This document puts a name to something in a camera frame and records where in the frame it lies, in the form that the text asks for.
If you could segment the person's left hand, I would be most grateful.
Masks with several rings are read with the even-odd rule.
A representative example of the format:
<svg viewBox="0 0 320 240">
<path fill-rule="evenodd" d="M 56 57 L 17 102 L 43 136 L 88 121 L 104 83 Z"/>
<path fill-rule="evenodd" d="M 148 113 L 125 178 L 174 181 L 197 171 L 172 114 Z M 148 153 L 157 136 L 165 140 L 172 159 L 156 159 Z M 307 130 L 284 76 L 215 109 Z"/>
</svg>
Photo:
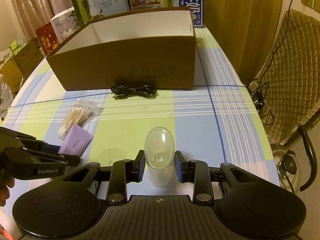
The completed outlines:
<svg viewBox="0 0 320 240">
<path fill-rule="evenodd" d="M 0 206 L 4 207 L 7 200 L 10 198 L 10 189 L 15 186 L 15 179 L 10 177 L 5 182 L 5 185 L 0 189 Z"/>
</svg>

